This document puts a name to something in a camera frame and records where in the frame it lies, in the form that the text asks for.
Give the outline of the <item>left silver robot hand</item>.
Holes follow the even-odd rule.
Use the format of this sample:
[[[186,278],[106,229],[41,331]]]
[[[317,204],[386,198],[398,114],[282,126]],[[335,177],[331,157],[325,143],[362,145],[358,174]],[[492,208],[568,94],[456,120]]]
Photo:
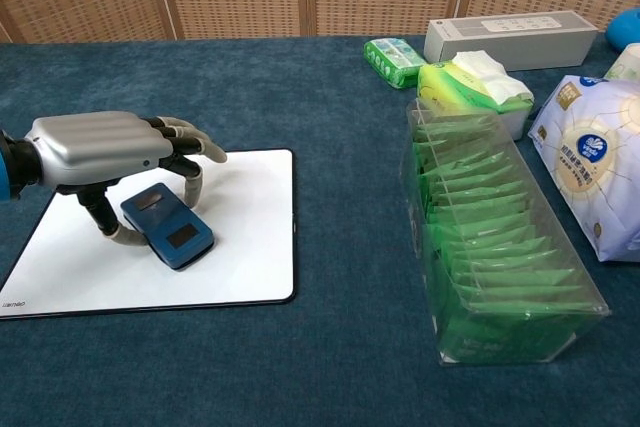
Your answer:
[[[146,246],[146,236],[123,225],[106,197],[125,177],[161,168],[184,178],[183,201],[199,202],[200,165],[190,155],[222,164],[227,153],[192,123],[170,116],[142,118],[127,111],[99,111],[37,118],[19,139],[1,136],[1,159],[10,199],[39,184],[74,195],[107,239]]]

